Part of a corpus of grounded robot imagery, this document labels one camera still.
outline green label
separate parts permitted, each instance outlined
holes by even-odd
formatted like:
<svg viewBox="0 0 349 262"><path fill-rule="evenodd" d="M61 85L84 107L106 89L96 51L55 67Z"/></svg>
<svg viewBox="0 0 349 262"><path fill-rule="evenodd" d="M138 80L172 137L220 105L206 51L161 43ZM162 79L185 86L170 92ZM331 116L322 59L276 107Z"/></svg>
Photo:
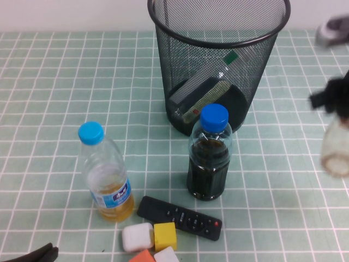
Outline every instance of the green label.
<svg viewBox="0 0 349 262"><path fill-rule="evenodd" d="M238 57L238 54L232 50L223 57L223 61L227 64L227 66L229 66Z"/></svg>

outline foam block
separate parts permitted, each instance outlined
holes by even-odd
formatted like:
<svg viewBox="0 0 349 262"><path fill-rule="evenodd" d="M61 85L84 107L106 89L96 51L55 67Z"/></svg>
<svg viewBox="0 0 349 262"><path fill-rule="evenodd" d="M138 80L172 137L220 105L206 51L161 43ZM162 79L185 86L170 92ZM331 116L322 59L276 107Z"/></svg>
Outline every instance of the foam block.
<svg viewBox="0 0 349 262"><path fill-rule="evenodd" d="M167 247L154 255L156 262L179 262L172 247Z"/></svg>
<svg viewBox="0 0 349 262"><path fill-rule="evenodd" d="M161 223L154 225L155 251L159 252L166 247L177 249L177 236L175 223Z"/></svg>
<svg viewBox="0 0 349 262"><path fill-rule="evenodd" d="M129 225L122 230L122 242L126 252L135 252L154 246L154 229L150 223Z"/></svg>
<svg viewBox="0 0 349 262"><path fill-rule="evenodd" d="M129 260L129 262L155 262L155 260L153 259L152 255L149 253L148 250L144 250L137 256Z"/></svg>

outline table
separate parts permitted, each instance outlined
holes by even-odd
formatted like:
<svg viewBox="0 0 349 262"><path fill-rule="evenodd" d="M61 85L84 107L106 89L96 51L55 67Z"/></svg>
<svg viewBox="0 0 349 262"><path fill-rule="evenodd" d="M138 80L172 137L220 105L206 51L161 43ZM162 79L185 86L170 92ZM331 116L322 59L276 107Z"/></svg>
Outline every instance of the table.
<svg viewBox="0 0 349 262"><path fill-rule="evenodd" d="M78 127L98 121L125 155L136 205L146 194L223 220L217 242L181 231L181 261L349 261L349 179L319 165L332 117L310 92L349 69L348 46L282 31L234 148L221 198L185 185L188 138L169 124L154 32L2 33L0 260L59 246L58 261L128 261L77 161Z"/></svg>

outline dark brown drink bottle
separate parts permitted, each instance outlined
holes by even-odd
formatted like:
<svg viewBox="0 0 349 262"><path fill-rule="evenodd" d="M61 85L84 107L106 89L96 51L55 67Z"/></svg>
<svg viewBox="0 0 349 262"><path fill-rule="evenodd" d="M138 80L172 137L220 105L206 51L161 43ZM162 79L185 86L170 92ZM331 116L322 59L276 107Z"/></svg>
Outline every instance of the dark brown drink bottle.
<svg viewBox="0 0 349 262"><path fill-rule="evenodd" d="M230 163L232 130L228 112L218 104L204 107L189 140L189 192L201 200L219 197L225 188Z"/></svg>

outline yellow cube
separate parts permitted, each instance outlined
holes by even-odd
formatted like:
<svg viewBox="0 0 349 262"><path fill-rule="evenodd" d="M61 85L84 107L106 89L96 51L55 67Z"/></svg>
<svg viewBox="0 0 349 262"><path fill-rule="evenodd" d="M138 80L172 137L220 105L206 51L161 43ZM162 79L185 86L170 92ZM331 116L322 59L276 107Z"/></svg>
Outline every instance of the yellow cube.
<svg viewBox="0 0 349 262"><path fill-rule="evenodd" d="M154 225L155 251L159 252L166 247L177 249L177 236L175 223L161 223Z"/></svg>

